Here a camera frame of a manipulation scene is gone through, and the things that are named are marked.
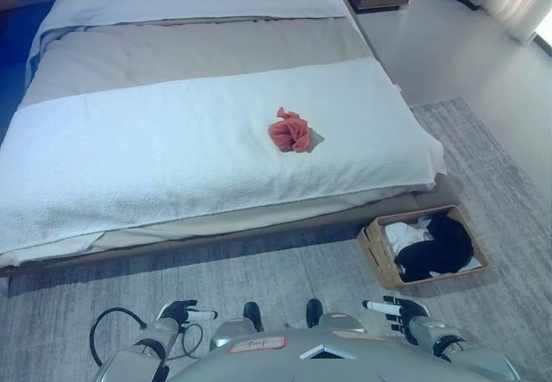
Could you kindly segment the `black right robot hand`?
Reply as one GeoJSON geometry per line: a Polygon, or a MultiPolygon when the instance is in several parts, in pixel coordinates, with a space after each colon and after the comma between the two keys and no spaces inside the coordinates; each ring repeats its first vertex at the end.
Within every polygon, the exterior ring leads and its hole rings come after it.
{"type": "Polygon", "coordinates": [[[361,305],[367,310],[384,314],[392,322],[392,329],[404,335],[411,334],[410,321],[413,318],[429,315],[421,304],[399,297],[384,296],[383,302],[363,300],[361,305]]]}

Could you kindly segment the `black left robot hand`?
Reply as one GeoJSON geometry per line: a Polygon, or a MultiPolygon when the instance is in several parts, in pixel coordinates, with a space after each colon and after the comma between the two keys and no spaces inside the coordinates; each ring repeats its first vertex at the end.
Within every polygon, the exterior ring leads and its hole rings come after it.
{"type": "Polygon", "coordinates": [[[217,319],[217,311],[199,310],[197,306],[198,301],[196,299],[168,302],[160,310],[160,313],[157,316],[157,320],[163,318],[171,318],[175,320],[178,324],[183,324],[211,321],[217,319]]]}

